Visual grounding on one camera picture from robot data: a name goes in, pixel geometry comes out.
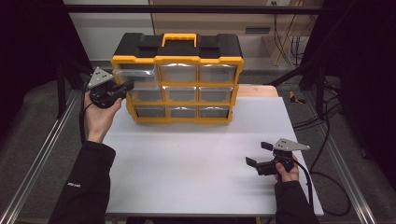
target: metal frame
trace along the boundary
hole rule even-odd
[[[347,14],[347,11],[344,12],[338,8],[322,8],[322,7],[231,7],[231,6],[140,6],[140,5],[44,5],[41,4],[42,9],[44,10],[60,10],[63,12],[70,13],[219,13],[219,14],[296,14],[296,15],[334,15],[337,13],[343,13],[344,16]],[[41,29],[45,30],[45,22],[40,21],[37,25],[40,26]],[[284,81],[300,74],[309,73],[308,84],[312,84],[313,70],[318,68],[320,64],[320,55],[323,53],[325,49],[325,45],[329,39],[334,36],[334,32],[331,32],[320,45],[319,49],[315,56],[312,57],[307,63],[303,64],[299,68],[287,73],[285,76],[269,83],[269,85],[277,86],[283,83]],[[51,43],[56,43],[56,40],[51,39]],[[67,121],[68,116],[70,115],[71,108],[76,101],[77,93],[72,91],[71,97],[69,98],[69,103],[66,103],[65,100],[65,86],[64,86],[64,67],[65,66],[73,66],[79,69],[81,72],[90,73],[91,68],[84,68],[78,64],[78,62],[73,61],[61,61],[59,65],[59,70],[57,74],[58,80],[58,100],[59,100],[59,113],[58,120],[55,122],[52,131],[49,133],[49,137],[47,138],[45,144],[40,149],[35,162],[33,163],[31,169],[28,174],[24,178],[21,183],[17,193],[14,198],[8,205],[5,212],[0,217],[1,223],[13,223],[21,208],[28,197],[30,190],[32,189],[36,179],[39,176],[42,166],[45,164],[45,161],[48,155],[51,152],[51,149],[54,143],[59,136],[64,123]],[[326,127],[321,127],[321,130],[325,133]],[[363,195],[359,187],[357,186],[356,181],[354,180],[352,174],[345,161],[343,160],[339,150],[336,147],[336,144],[330,138],[330,149],[333,162],[337,167],[337,171],[340,174],[344,185],[346,186],[346,191],[353,202],[358,217],[361,219],[362,223],[375,223],[375,218],[367,205],[367,202],[364,200]]]
[[[309,105],[312,113],[316,115],[316,107],[314,106],[315,100],[313,93],[304,92],[304,98],[306,99],[307,104]],[[322,135],[325,136],[328,129],[326,122],[322,122],[318,126],[320,128]],[[343,185],[346,188],[346,192],[355,208],[355,211],[359,219],[361,220],[361,223],[375,224],[376,220],[373,215],[373,212],[371,211],[368,203],[364,199],[364,196],[361,193],[358,183],[356,182],[355,178],[353,177],[353,174],[349,170],[349,167],[347,166],[344,157],[342,156],[340,150],[335,144],[334,139],[332,138],[332,135],[330,133],[328,137],[327,147],[329,150],[329,154],[332,158],[332,162],[334,162],[334,166],[337,170],[337,173],[340,175],[341,181],[343,182]]]
[[[56,140],[58,140],[58,137],[61,134],[61,131],[67,122],[71,111],[73,110],[78,94],[79,91],[72,90],[64,113],[55,121],[54,125],[52,126],[46,141],[35,157],[35,161],[23,179],[20,187],[18,188],[11,202],[8,204],[7,208],[4,210],[3,214],[0,216],[0,223],[11,224],[17,219],[18,214],[20,213],[30,191],[35,184],[35,181],[38,179],[38,176],[40,175],[40,172],[52,151],[53,146],[56,143]]]

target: clear plastic drawer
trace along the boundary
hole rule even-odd
[[[230,102],[232,87],[200,87],[200,101],[203,102]]]
[[[134,107],[140,118],[163,118],[165,117],[165,106],[161,105],[136,105]]]
[[[199,117],[200,118],[228,118],[228,112],[230,107],[228,106],[200,106]]]
[[[205,64],[199,66],[202,82],[233,82],[236,66],[229,64]]]
[[[113,74],[120,78],[120,82],[134,81],[135,89],[158,88],[158,75],[155,64],[149,63],[121,63]]]
[[[149,102],[149,101],[162,101],[163,100],[163,93],[160,88],[156,89],[133,89],[130,91],[132,95],[132,100],[135,102]]]
[[[163,87],[166,101],[196,101],[196,87]]]
[[[195,118],[196,106],[171,105],[166,107],[171,118]]]
[[[187,63],[169,63],[160,65],[162,81],[195,82],[197,67]]]

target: person's arm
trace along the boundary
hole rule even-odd
[[[276,224],[319,223],[300,185],[298,165],[294,163],[294,167],[288,173],[278,162],[276,169],[280,173],[280,176],[276,175],[278,182],[275,184]]]
[[[110,192],[110,168],[116,152],[102,144],[110,129],[121,99],[108,109],[91,104],[85,95],[88,139],[64,183],[49,223],[105,223]]]

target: gray carpet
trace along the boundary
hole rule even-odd
[[[248,71],[240,78],[240,83],[261,84],[282,75],[280,71],[267,73]],[[292,103],[290,91],[294,91],[297,99],[304,100],[304,95],[295,83],[298,78],[279,86],[278,93],[284,98],[292,123],[311,119],[314,115],[307,104]],[[0,208],[3,211],[18,186],[22,182],[38,150],[44,143],[57,114],[55,82],[30,91],[24,101],[23,108],[15,118],[8,136],[1,142],[0,151]],[[43,218],[50,216],[62,185],[67,178],[80,147],[78,132],[79,104],[73,109],[66,122],[62,134],[57,140],[39,178],[21,209],[19,218]],[[331,133],[337,146],[342,149],[352,174],[356,178],[361,191],[373,211],[378,223],[396,223],[396,193],[386,178],[379,171],[374,161],[361,157],[360,146],[349,128],[347,119],[338,113],[331,118]],[[312,150],[304,152],[308,166],[318,153],[322,143],[322,135],[318,127],[296,132],[297,139],[311,146]],[[315,171],[331,176],[341,183],[332,160],[325,149],[320,156]],[[342,213],[347,208],[347,199],[333,182],[319,176],[312,176],[319,193],[322,206],[334,213]],[[321,223],[361,223],[355,209],[343,217],[329,214],[320,217]]]

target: small logo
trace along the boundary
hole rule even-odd
[[[71,186],[71,187],[75,187],[75,188],[80,188],[80,187],[81,187],[81,185],[73,184],[73,183],[71,183],[71,182],[67,183],[67,185],[68,185],[68,186]]]

